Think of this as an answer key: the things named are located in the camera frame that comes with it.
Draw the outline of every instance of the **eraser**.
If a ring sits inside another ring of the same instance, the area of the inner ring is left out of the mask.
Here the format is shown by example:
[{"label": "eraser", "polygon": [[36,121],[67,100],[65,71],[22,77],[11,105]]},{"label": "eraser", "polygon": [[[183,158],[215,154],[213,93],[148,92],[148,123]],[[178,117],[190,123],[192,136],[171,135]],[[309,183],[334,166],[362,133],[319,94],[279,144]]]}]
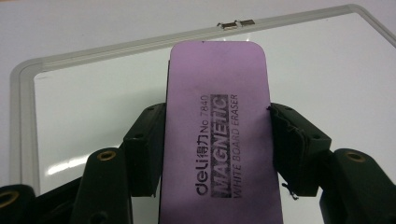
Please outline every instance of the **eraser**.
[{"label": "eraser", "polygon": [[283,223],[265,55],[252,42],[171,51],[160,223]]}]

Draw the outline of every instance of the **whiteboard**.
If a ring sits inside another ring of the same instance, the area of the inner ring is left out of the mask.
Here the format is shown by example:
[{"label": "whiteboard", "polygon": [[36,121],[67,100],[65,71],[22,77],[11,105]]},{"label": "whiteboard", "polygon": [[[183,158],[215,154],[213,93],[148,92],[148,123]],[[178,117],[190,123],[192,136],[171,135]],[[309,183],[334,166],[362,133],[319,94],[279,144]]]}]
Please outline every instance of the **whiteboard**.
[{"label": "whiteboard", "polygon": [[[317,125],[332,138],[331,150],[350,147],[371,155],[395,182],[396,49],[360,14],[215,40],[261,45],[272,102]],[[90,153],[119,145],[145,107],[164,102],[169,52],[156,49],[34,77],[40,193],[81,176]],[[295,202],[281,189],[285,223],[322,223],[319,195]],[[157,223],[158,199],[133,199],[136,223]]]}]

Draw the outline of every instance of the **deli logo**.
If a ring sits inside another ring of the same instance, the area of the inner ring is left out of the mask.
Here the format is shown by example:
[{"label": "deli logo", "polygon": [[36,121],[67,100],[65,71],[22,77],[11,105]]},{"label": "deli logo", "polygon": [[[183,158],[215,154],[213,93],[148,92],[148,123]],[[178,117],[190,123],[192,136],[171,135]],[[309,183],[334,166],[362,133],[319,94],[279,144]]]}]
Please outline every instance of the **deli logo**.
[{"label": "deli logo", "polygon": [[196,150],[196,191],[203,196],[210,188],[213,198],[231,198],[229,96],[205,95],[201,104],[203,120]]}]

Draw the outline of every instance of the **screw hole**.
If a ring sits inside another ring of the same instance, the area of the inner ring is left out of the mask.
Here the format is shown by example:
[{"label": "screw hole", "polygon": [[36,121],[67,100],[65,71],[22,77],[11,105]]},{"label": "screw hole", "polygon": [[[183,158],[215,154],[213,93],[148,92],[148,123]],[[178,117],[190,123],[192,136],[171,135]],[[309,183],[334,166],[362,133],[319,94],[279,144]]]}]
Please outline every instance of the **screw hole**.
[{"label": "screw hole", "polygon": [[20,194],[16,190],[8,190],[0,193],[0,208],[6,207],[15,202]]},{"label": "screw hole", "polygon": [[357,162],[364,162],[366,161],[366,159],[364,159],[364,157],[358,153],[355,152],[347,152],[346,153],[347,157],[352,160],[352,161],[357,161]]},{"label": "screw hole", "polygon": [[107,220],[106,212],[97,212],[91,216],[90,223],[91,224],[103,224]]},{"label": "screw hole", "polygon": [[116,157],[116,152],[114,151],[104,151],[98,155],[98,160],[99,161],[109,161]]}]

